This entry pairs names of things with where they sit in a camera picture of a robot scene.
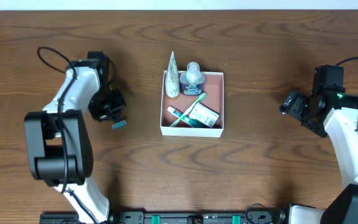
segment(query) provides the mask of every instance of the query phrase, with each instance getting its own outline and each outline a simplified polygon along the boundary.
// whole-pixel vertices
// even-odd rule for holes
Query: wooden table
[[[117,65],[127,126],[113,131],[86,115],[93,176],[113,202],[155,211],[326,208],[342,190],[329,138],[277,108],[290,90],[310,93],[315,66],[358,55],[358,11],[0,12],[0,223],[73,210],[29,172],[24,116],[49,103],[64,79],[39,61],[40,45],[72,60],[102,50]],[[224,72],[220,139],[161,135],[172,50],[179,68],[195,61]],[[358,61],[345,67],[344,86],[358,94]]]

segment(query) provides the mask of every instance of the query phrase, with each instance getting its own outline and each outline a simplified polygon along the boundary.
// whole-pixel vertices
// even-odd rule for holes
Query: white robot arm
[[[102,52],[90,52],[87,59],[71,62],[76,76],[73,68],[69,67],[65,72],[66,79],[53,100],[42,111],[30,112],[25,118],[33,177],[43,179],[47,185],[63,192],[82,223],[105,222],[109,215],[109,200],[91,176],[93,155],[83,122],[88,109],[98,121],[117,121],[120,109],[125,107],[119,91],[109,86],[109,63]],[[59,111],[60,100],[63,106]],[[59,125],[59,115],[64,127]],[[65,147],[46,145],[46,139],[60,138],[62,131],[65,133],[62,139]],[[64,150],[67,150],[68,161],[62,157]],[[65,181],[63,173],[66,168],[68,177]]]
[[[292,91],[279,108],[317,135],[329,136],[344,187],[327,210],[292,206],[289,224],[358,223],[358,96],[344,93],[343,71],[332,65],[317,67],[312,96]]]

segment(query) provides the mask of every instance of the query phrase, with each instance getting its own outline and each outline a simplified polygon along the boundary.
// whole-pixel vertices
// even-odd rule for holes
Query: toothbrush
[[[206,92],[202,93],[198,99],[196,101],[194,101],[194,103],[189,107],[187,108],[187,110],[174,122],[170,125],[170,127],[175,127],[179,122],[180,120],[182,120],[182,118],[184,118],[188,113],[190,113],[190,111],[192,111],[192,109],[194,108],[194,106],[198,103],[198,102],[201,102],[203,100],[205,100],[206,96],[208,96],[208,94]]]

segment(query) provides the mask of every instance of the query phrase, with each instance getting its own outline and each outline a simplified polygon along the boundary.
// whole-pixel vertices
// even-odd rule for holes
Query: bottle cap
[[[186,79],[190,83],[194,83],[201,77],[200,66],[196,62],[190,62],[187,65]]]

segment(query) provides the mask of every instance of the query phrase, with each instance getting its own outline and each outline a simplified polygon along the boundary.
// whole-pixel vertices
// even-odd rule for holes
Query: white box
[[[184,122],[180,122],[176,127],[171,128],[170,125],[177,119],[174,115],[167,111],[168,106],[172,106],[181,112],[184,112],[198,96],[185,96],[179,94],[177,99],[169,99],[165,94],[165,75],[163,73],[162,93],[161,93],[161,115],[160,128],[162,135],[166,136],[191,136],[191,137],[212,137],[219,138],[222,135],[224,128],[224,85],[223,73],[221,72],[203,72],[206,77],[204,84],[204,91],[208,93],[207,98],[201,103],[220,116],[213,128],[191,128]]]

